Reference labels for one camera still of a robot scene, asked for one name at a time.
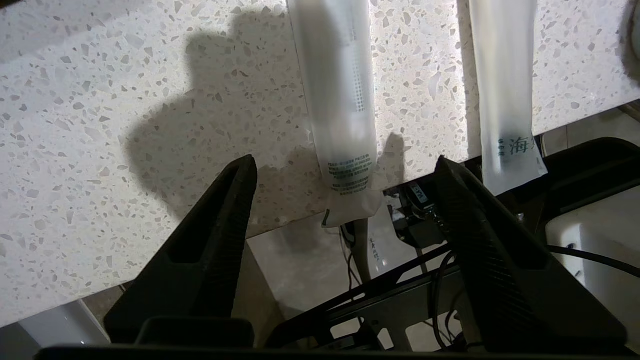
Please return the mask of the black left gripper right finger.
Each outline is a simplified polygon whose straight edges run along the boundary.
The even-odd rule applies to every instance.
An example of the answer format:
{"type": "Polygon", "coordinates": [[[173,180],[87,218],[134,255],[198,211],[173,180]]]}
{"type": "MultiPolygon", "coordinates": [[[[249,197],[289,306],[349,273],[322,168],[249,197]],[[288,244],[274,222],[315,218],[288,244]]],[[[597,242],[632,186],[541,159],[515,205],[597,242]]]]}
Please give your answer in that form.
{"type": "Polygon", "coordinates": [[[438,208],[485,346],[624,346],[627,331],[466,167],[439,157],[438,208]]]}

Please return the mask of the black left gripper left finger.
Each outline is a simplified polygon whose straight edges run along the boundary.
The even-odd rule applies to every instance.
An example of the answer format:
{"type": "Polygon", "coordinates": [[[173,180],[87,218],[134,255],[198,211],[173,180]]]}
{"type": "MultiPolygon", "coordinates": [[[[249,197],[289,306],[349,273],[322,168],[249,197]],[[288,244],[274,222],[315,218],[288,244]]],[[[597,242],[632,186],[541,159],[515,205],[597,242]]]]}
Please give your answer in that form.
{"type": "Polygon", "coordinates": [[[257,187],[252,155],[223,169],[106,314],[113,343],[132,344],[157,317],[231,316],[257,187]]]}

